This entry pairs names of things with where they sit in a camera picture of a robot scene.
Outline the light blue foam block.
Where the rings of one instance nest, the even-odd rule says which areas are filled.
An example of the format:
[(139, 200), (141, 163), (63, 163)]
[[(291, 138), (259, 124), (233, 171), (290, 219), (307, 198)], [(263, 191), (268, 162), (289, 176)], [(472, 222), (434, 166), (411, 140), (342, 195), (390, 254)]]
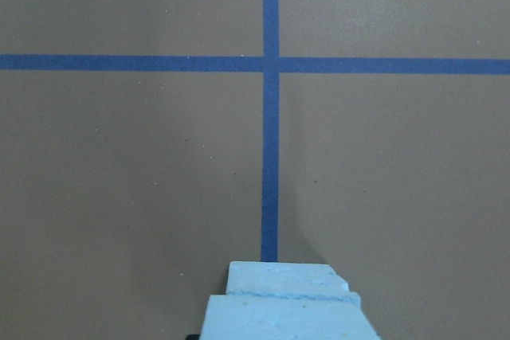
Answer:
[(201, 339), (378, 339), (360, 308), (339, 301), (212, 295)]
[(327, 264), (233, 261), (229, 265), (226, 293), (362, 306), (360, 296)]

